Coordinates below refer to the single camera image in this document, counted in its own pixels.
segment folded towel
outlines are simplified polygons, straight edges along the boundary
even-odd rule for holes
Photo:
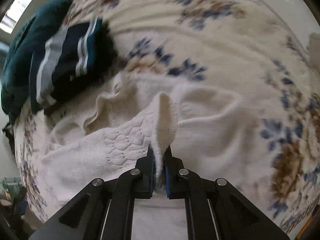
[[[102,19],[95,18],[59,30],[34,51],[29,75],[33,113],[69,100],[111,64],[115,52],[106,33],[108,29],[102,26]],[[98,62],[101,48],[103,66]]]

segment white knit garment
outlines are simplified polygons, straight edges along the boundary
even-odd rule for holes
[[[81,118],[74,112],[65,116],[44,144],[37,177],[49,216],[91,180],[115,179],[134,168],[149,144],[157,178],[170,144],[188,169],[208,179],[241,170],[239,158],[254,117],[238,94],[180,78],[125,72],[93,91],[87,98],[95,98],[95,107],[86,109],[88,102],[74,99],[69,105],[79,109]]]

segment floral bedspread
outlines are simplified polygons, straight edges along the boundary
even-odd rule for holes
[[[286,24],[259,0],[75,0],[63,25],[96,16],[109,22],[119,51],[111,72],[184,76],[244,96],[260,120],[247,142],[256,150],[228,180],[295,237],[320,198],[320,97]],[[15,125],[20,174],[42,221],[49,212],[37,188],[40,149],[70,111],[66,104],[33,116],[27,102]]]

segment silver pin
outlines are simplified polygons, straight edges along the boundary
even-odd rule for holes
[[[180,175],[188,175],[189,171],[187,169],[181,169],[181,170],[179,170],[179,174]]]
[[[218,179],[217,184],[220,186],[225,186],[227,184],[227,181],[225,179]]]
[[[131,175],[138,175],[140,173],[140,170],[139,169],[132,169],[130,171]]]
[[[102,179],[94,179],[92,184],[94,186],[100,186],[102,184]]]

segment window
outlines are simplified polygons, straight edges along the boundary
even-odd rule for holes
[[[0,22],[0,29],[12,33],[13,28],[32,0],[14,0],[9,10]]]

